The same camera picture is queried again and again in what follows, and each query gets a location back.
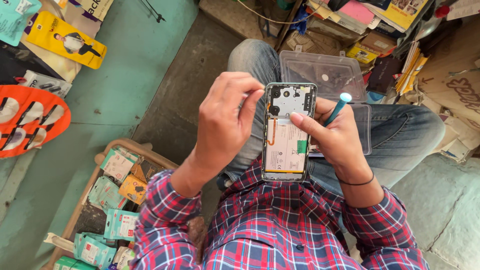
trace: shirt sleeve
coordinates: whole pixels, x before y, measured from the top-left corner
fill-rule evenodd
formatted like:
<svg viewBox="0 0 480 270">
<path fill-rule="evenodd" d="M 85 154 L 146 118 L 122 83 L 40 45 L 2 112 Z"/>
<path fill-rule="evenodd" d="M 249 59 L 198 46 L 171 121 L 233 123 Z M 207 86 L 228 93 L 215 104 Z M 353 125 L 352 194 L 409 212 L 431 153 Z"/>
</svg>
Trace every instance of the shirt sleeve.
<svg viewBox="0 0 480 270">
<path fill-rule="evenodd" d="M 156 174 L 134 231 L 135 258 L 131 269 L 200 269 L 196 249 L 187 236 L 187 221 L 200 213 L 199 193 L 193 198 L 178 194 L 170 183 L 173 170 Z"/>
<path fill-rule="evenodd" d="M 357 239 L 357 249 L 367 269 L 427 270 L 407 223 L 405 205 L 387 188 L 374 206 L 354 208 L 342 202 L 344 225 Z"/>
</svg>

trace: smartphone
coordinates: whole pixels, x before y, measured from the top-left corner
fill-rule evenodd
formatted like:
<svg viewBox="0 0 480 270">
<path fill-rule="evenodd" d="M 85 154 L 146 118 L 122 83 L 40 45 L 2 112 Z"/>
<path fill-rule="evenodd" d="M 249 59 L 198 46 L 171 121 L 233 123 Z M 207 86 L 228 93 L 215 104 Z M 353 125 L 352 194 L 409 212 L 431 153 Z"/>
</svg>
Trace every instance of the smartphone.
<svg viewBox="0 0 480 270">
<path fill-rule="evenodd" d="M 265 89 L 262 178 L 302 182 L 306 176 L 310 135 L 290 121 L 297 112 L 313 118 L 315 84 L 270 83 Z"/>
</svg>

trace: plaid shirt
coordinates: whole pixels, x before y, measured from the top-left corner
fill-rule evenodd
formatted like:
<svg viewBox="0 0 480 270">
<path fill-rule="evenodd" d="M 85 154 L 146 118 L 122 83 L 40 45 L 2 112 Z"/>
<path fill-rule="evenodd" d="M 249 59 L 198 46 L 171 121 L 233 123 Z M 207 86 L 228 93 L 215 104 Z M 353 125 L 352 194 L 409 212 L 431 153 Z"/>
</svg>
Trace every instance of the plaid shirt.
<svg viewBox="0 0 480 270">
<path fill-rule="evenodd" d="M 162 171 L 148 184 L 131 269 L 428 269 L 405 206 L 388 189 L 378 205 L 352 208 L 309 177 L 300 184 L 264 182 L 260 159 L 222 194 L 203 265 L 196 265 L 186 222 L 200 213 L 200 194 L 179 195 L 172 173 Z M 349 256 L 340 216 L 357 238 L 362 264 Z"/>
</svg>

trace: man's right hand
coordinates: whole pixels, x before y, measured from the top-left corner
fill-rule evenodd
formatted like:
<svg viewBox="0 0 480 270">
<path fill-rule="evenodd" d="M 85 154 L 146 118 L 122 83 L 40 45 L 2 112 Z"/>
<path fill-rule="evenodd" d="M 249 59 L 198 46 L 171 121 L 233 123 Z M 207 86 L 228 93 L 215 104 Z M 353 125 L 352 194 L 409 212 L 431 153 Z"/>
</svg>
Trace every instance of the man's right hand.
<svg viewBox="0 0 480 270">
<path fill-rule="evenodd" d="M 323 126 L 335 105 L 331 100 L 317 98 L 313 119 L 292 113 L 290 120 L 312 136 L 312 144 L 318 145 L 343 181 L 353 180 L 353 174 L 359 176 L 359 182 L 366 182 L 372 178 L 372 171 L 363 155 L 352 107 L 345 105 L 328 127 Z"/>
</svg>

